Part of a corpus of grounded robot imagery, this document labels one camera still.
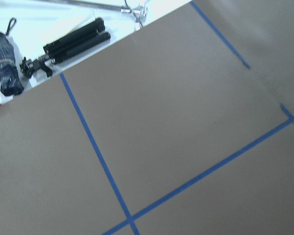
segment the tan floor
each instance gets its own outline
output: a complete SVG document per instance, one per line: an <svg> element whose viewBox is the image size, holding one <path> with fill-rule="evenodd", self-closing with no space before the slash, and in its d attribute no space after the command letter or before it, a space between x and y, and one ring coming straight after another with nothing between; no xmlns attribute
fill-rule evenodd
<svg viewBox="0 0 294 235"><path fill-rule="evenodd" d="M0 235L294 235L290 22L196 4L252 69L187 4L0 107Z"/></svg>

